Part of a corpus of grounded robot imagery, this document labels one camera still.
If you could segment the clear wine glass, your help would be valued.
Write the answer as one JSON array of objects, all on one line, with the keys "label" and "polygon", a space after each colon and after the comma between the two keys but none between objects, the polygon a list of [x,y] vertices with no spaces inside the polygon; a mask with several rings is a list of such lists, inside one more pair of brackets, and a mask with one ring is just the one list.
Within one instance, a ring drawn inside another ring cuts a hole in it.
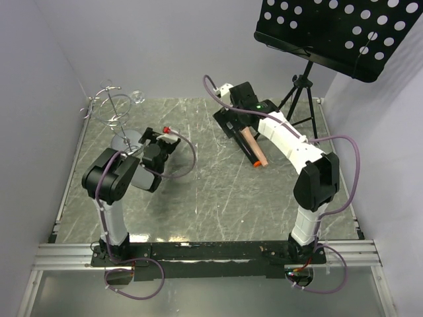
[{"label": "clear wine glass", "polygon": [[134,104],[139,105],[145,101],[145,93],[141,90],[135,90],[130,93],[129,98]]}]

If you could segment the chrome wine glass rack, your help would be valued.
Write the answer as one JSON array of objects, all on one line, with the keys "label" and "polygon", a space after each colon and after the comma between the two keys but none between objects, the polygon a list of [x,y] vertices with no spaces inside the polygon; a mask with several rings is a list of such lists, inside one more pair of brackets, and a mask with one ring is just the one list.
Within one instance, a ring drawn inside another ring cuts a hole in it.
[{"label": "chrome wine glass rack", "polygon": [[105,125],[114,134],[110,147],[127,155],[138,155],[143,149],[143,144],[138,141],[141,133],[127,127],[131,116],[130,112],[135,106],[130,98],[130,93],[122,87],[113,85],[110,79],[100,83],[100,90],[89,98],[89,104],[81,111],[86,111],[86,118],[94,118]]}]

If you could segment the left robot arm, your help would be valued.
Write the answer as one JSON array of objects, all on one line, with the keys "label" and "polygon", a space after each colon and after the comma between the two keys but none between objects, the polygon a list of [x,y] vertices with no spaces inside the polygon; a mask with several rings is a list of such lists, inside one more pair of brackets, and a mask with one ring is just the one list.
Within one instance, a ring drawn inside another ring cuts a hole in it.
[{"label": "left robot arm", "polygon": [[115,265],[130,258],[130,235],[123,216],[122,199],[132,184],[155,192],[164,178],[165,163],[181,142],[175,130],[158,133],[148,127],[140,139],[141,158],[107,148],[84,173],[81,185],[93,200],[100,219],[100,255]]}]

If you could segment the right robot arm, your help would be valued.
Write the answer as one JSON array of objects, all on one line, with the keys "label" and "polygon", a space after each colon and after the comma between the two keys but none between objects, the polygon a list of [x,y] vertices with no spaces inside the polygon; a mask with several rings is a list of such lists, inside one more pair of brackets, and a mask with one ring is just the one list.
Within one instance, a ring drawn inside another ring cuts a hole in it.
[{"label": "right robot arm", "polygon": [[270,100],[260,101],[250,83],[224,84],[208,90],[222,107],[217,112],[222,129],[254,129],[269,140],[291,163],[298,178],[293,196],[298,204],[289,234],[288,254],[303,263],[314,252],[319,217],[339,191],[339,159],[310,144]]}]

